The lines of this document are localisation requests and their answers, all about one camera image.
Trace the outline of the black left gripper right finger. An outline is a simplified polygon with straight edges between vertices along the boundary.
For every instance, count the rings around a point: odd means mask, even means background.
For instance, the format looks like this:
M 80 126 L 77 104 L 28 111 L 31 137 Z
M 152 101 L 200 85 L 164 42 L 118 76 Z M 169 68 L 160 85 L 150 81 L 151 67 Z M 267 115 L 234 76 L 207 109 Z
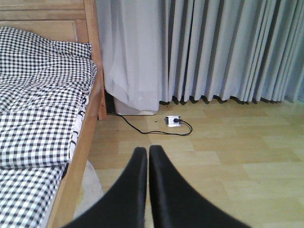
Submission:
M 149 149 L 149 191 L 156 228 L 247 228 L 201 196 L 176 170 L 164 149 Z

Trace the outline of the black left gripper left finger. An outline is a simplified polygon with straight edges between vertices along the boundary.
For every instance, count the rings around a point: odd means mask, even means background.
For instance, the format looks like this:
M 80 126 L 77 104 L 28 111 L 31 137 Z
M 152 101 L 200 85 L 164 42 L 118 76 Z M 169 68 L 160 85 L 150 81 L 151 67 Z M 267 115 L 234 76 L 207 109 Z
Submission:
M 136 147 L 110 190 L 66 228 L 143 228 L 147 189 L 147 151 Z

